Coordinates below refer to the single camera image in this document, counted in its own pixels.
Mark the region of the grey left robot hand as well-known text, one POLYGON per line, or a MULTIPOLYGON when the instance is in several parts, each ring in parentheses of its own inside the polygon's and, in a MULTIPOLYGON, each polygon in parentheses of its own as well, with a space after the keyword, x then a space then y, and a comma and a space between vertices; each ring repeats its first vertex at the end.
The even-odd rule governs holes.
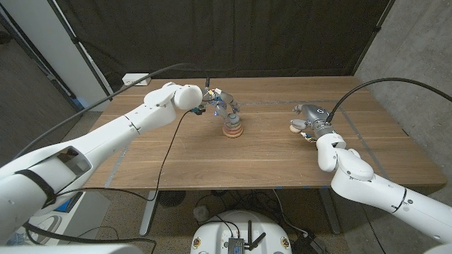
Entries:
POLYGON ((204 110, 208 104, 211 104, 215 107, 215 116, 221 116, 224 119, 226 119, 229 115, 229 113, 227 112, 228 105, 230 105, 233 114, 236 114, 240 111, 239 105, 234 100, 234 97, 219 88, 210 89, 208 87, 205 87, 203 89, 203 99, 198 108, 200 110, 204 110))

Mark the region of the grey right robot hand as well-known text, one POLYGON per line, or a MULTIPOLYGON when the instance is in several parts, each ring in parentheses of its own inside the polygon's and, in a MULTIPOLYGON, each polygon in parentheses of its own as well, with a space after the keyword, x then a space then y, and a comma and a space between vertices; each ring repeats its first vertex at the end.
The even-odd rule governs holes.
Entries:
POLYGON ((290 130, 293 133, 301 133, 306 128, 310 128, 314 132, 315 138, 335 133, 332 125, 326 121, 329 117, 329 112, 326 109, 313 104, 298 104, 294 107, 293 112, 302 114, 304 117, 304 119, 292 119, 290 121, 290 130))

